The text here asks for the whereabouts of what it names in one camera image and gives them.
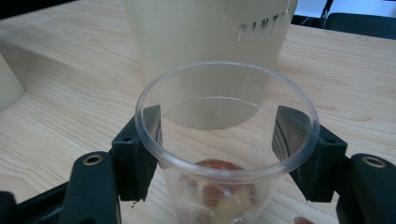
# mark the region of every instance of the chair backrest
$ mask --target chair backrest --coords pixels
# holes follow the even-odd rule
[[[356,35],[396,39],[396,18],[391,17],[332,13],[323,28]]]

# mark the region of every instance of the wood grain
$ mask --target wood grain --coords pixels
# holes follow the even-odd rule
[[[81,0],[0,21],[0,52],[25,89],[0,111],[0,190],[18,202],[67,181],[74,160],[110,149],[144,83],[121,1]],[[291,26],[276,70],[299,85],[348,155],[396,163],[396,41]],[[289,177],[257,223],[336,223]],[[160,170],[123,223],[176,223]]]

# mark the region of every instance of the cup rim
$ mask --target cup rim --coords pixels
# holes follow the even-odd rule
[[[304,100],[305,105],[308,108],[309,118],[311,119],[311,136],[305,144],[300,147],[300,149],[289,158],[286,158],[283,161],[280,161],[276,164],[251,169],[251,170],[217,170],[212,168],[203,167],[197,165],[195,163],[190,163],[188,161],[184,161],[181,158],[173,155],[172,153],[168,152],[165,148],[159,145],[149,134],[149,131],[146,129],[143,121],[143,105],[148,95],[149,90],[153,87],[156,83],[160,82],[162,79],[172,76],[172,74],[184,70],[189,69],[196,66],[206,66],[206,65],[230,65],[230,66],[244,66],[250,69],[260,70],[264,73],[271,75],[283,81],[284,83],[288,84],[291,88],[293,88],[300,97]],[[140,137],[140,140],[148,149],[148,151],[157,158],[157,160],[161,161],[162,168],[164,167],[175,167],[181,170],[184,170],[185,173],[193,174],[195,176],[201,176],[205,178],[210,178],[216,181],[224,182],[224,183],[241,183],[241,182],[253,182],[257,181],[257,179],[264,179],[264,178],[275,178],[280,175],[284,175],[286,173],[291,172],[292,170],[296,169],[298,166],[303,164],[312,152],[315,150],[315,145],[318,141],[319,135],[319,121],[318,121],[318,114],[312,105],[309,98],[305,95],[305,93],[292,81],[288,78],[280,75],[279,73],[259,67],[257,65],[252,65],[248,63],[235,63],[235,62],[201,62],[201,63],[190,63],[187,65],[183,65],[172,69],[158,77],[155,77],[150,83],[146,86],[146,88],[142,91],[137,100],[134,120],[136,124],[137,133]]]

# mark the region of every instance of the wooden table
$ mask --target wooden table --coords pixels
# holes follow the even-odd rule
[[[0,21],[0,52],[25,89],[0,111],[0,190],[18,202],[67,181],[78,157],[110,149],[144,84],[121,1],[82,0]],[[396,163],[396,41],[291,26],[276,70],[299,85],[347,155]],[[287,177],[257,223],[336,223]],[[176,223],[160,170],[123,223]]]

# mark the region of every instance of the food item in cup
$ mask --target food item in cup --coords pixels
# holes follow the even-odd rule
[[[208,159],[196,164],[219,170],[243,170],[228,161]],[[178,185],[185,200],[181,223],[245,223],[255,210],[256,188],[253,184],[225,184],[182,175]]]

